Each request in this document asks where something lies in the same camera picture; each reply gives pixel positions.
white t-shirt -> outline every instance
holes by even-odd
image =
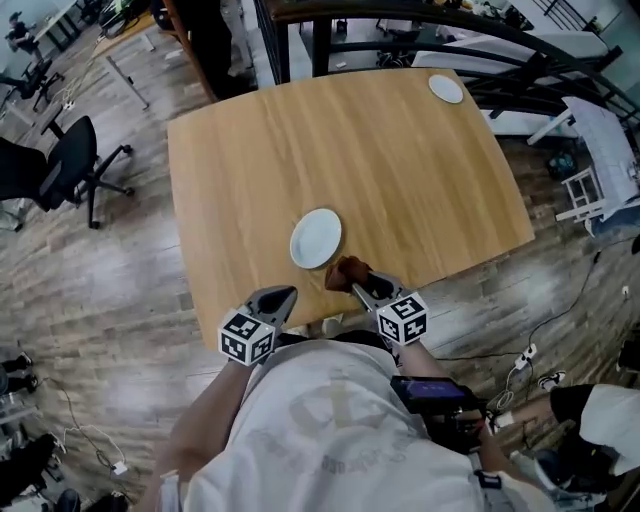
[[[611,472],[640,466],[640,391],[608,384],[593,387],[582,411],[580,437],[620,454]]]
[[[185,510],[485,510],[469,458],[431,442],[391,389],[397,371],[384,351],[309,341],[257,373],[225,451],[192,478]],[[518,511],[554,510],[501,475]]]

black metal railing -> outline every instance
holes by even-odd
[[[544,10],[544,15],[563,30],[591,30],[582,15],[566,0],[532,0]]]
[[[311,54],[314,77],[330,73],[332,53],[354,51],[416,52],[462,55],[506,64],[507,71],[485,73],[455,69],[465,78],[480,108],[497,117],[504,111],[558,115],[566,109],[564,96],[576,96],[608,108],[622,121],[640,122],[640,106],[600,74],[622,52],[616,47],[600,58],[577,59],[560,48],[503,23],[421,2],[396,0],[254,0],[258,22],[276,83],[290,80],[288,25],[313,22]],[[464,46],[406,41],[344,43],[332,41],[332,20],[351,18],[395,19],[447,25],[472,30],[515,43],[532,52],[526,60]]]

desk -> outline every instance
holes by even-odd
[[[427,85],[465,91],[450,105]],[[289,325],[353,310],[296,267],[289,239],[318,207],[343,222],[340,253],[420,287],[534,238],[511,169],[452,71],[332,75],[263,89],[169,123],[182,254],[205,344],[254,290],[289,284]]]
[[[80,35],[80,31],[78,30],[78,27],[76,27],[75,23],[73,23],[73,20],[71,19],[71,17],[68,14],[68,12],[73,7],[75,7],[75,5],[76,5],[76,2],[74,0],[73,2],[71,2],[66,7],[63,7],[62,9],[60,9],[58,11],[58,13],[55,14],[49,21],[47,21],[47,24],[40,29],[40,31],[36,34],[34,40],[35,41],[40,41],[40,39],[42,39],[46,35],[49,38],[49,40],[54,44],[54,46],[62,53],[65,50],[66,47],[63,46],[60,43],[60,41],[58,41],[58,38],[56,38],[51,33],[51,29],[53,27],[55,27],[55,26],[58,27],[60,32],[62,32],[64,34],[64,36],[67,38],[67,41],[68,41],[67,46],[69,46],[69,44],[71,44],[72,41],[77,39],[78,36]],[[73,36],[69,33],[69,31],[66,29],[66,27],[62,24],[62,20],[63,19],[69,24],[69,27],[73,31]]]
[[[573,208],[556,215],[556,220],[573,218],[574,222],[582,222],[599,216],[606,220],[620,209],[640,205],[640,188],[630,172],[635,158],[618,116],[579,98],[568,96],[563,101],[567,110],[527,142],[535,144],[554,128],[574,119],[574,128],[585,141],[593,166],[562,182]],[[585,182],[592,183],[595,197],[587,193]]]
[[[138,92],[138,89],[133,85],[133,81],[130,77],[126,76],[114,60],[109,56],[109,54],[120,44],[128,41],[133,37],[138,37],[147,51],[152,52],[155,50],[151,41],[144,33],[148,29],[155,27],[156,22],[151,16],[151,13],[146,12],[142,14],[137,20],[133,20],[127,28],[124,30],[122,34],[113,39],[103,39],[100,41],[93,53],[91,54],[92,60],[99,60],[107,72],[113,77],[113,79],[119,83],[124,90],[131,96],[136,102],[140,104],[143,110],[149,107],[149,103],[145,100],[142,95]]]

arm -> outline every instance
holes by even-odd
[[[447,371],[420,341],[409,345],[398,345],[398,353],[402,362],[402,374],[405,377],[449,378]]]
[[[449,374],[419,341],[399,346],[398,352],[402,361],[402,374],[407,377],[447,377]],[[504,471],[511,478],[536,485],[524,476],[516,466],[505,457],[495,438],[484,427],[478,436],[482,443],[478,455],[482,469],[490,472]]]
[[[189,481],[194,473],[224,450],[252,370],[253,367],[228,362],[180,416],[171,430],[167,446],[156,460],[139,510],[156,510],[163,474],[177,470],[181,482]]]

wooden floor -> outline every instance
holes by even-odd
[[[100,231],[87,229],[84,207],[65,205],[48,214],[32,208],[21,233],[0,232],[0,344],[5,354],[16,353],[19,341],[36,361],[37,374],[51,379],[35,394],[43,418],[30,428],[61,435],[73,425],[65,395],[55,384],[60,383],[77,421],[109,434],[131,468],[110,479],[89,443],[71,432],[63,457],[70,482],[85,495],[115,487],[134,500],[173,422],[224,363],[201,342],[167,167],[167,120],[203,105],[205,97],[184,55],[167,59],[177,44],[157,33],[151,39],[154,53],[132,42],[116,54],[151,103],[148,111],[93,68],[76,109],[63,123],[89,115],[101,155],[119,143],[135,148],[131,161],[122,158],[105,176],[135,187],[135,197],[99,191]],[[68,77],[82,66],[75,48],[56,61]],[[45,149],[53,142],[50,136],[38,141],[33,134],[15,133]],[[594,241],[581,226],[556,224],[554,213],[565,198],[544,169],[550,153],[520,142],[503,143],[503,149],[536,240],[423,290],[432,314],[429,346],[441,357],[522,351],[537,323],[574,300],[598,248],[635,234],[626,230]],[[624,380],[615,372],[615,356],[620,333],[638,311],[632,302],[623,303],[621,288],[627,284],[632,297],[640,294],[638,261],[629,242],[605,250],[583,300],[536,333],[536,376],[564,369],[571,383]],[[491,397],[504,386],[513,360],[446,364],[461,382]],[[524,399],[528,377],[528,370],[514,375],[516,401]],[[548,425],[534,428],[529,442],[544,446],[555,433]],[[87,434],[117,459],[101,435]],[[500,439],[509,449],[519,447],[521,432],[507,431]]]

